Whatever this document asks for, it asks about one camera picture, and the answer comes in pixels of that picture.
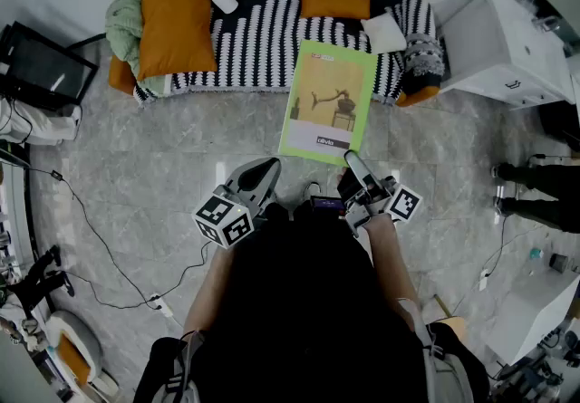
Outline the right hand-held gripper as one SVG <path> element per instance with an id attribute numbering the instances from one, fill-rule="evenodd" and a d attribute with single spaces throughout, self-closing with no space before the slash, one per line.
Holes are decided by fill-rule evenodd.
<path id="1" fill-rule="evenodd" d="M 337 192 L 345 204 L 345 221 L 355 236 L 360 226 L 378 215 L 388 215 L 393 223 L 407 223 L 413 218 L 422 202 L 419 194 L 395 177 L 376 182 L 374 174 L 352 149 L 344 153 L 344 159 L 348 168 L 338 178 Z"/>

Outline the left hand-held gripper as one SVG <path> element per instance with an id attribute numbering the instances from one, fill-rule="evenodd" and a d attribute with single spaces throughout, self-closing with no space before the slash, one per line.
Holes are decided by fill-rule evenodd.
<path id="1" fill-rule="evenodd" d="M 279 158 L 259 158 L 236 168 L 225 185 L 202 193 L 192 212 L 201 235 L 230 249 L 255 232 L 266 221 L 280 174 Z"/>

